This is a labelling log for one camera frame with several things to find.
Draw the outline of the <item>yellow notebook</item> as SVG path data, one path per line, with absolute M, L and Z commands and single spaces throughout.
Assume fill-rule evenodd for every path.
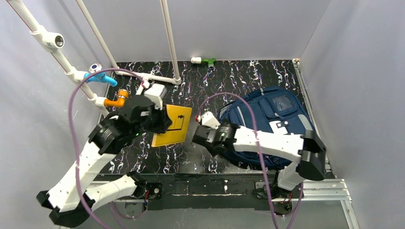
M 172 124 L 169 126 L 166 133 L 153 135 L 152 147 L 182 143 L 186 140 L 192 108 L 171 104 L 166 105 L 166 108 Z

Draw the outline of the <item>navy blue backpack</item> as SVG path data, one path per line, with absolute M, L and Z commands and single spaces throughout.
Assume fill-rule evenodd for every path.
M 249 108 L 255 115 L 259 131 L 281 134 L 302 135 L 314 130 L 307 111 L 300 100 L 289 90 L 276 86 L 260 88 L 226 104 L 218 111 L 219 122 L 253 128 Z

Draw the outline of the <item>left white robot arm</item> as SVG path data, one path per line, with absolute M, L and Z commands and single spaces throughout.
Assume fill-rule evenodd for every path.
M 160 95 L 134 95 L 123 107 L 110 112 L 88 137 L 76 161 L 51 189 L 37 195 L 39 203 L 51 210 L 55 225 L 75 228 L 97 208 L 118 198 L 147 195 L 147 182 L 136 171 L 106 184 L 91 187 L 100 170 L 142 133 L 165 133 L 172 121 Z

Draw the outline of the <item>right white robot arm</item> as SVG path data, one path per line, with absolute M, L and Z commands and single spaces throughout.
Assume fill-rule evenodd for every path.
M 326 146 L 315 131 L 302 135 L 281 135 L 234 124 L 217 128 L 200 125 L 192 142 L 204 146 L 210 153 L 231 151 L 257 152 L 277 156 L 291 163 L 277 173 L 269 190 L 283 197 L 305 180 L 323 181 L 326 178 Z

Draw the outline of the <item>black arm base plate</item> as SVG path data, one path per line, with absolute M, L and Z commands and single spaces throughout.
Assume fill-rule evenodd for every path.
M 143 174 L 148 210 L 253 208 L 269 210 L 262 174 Z

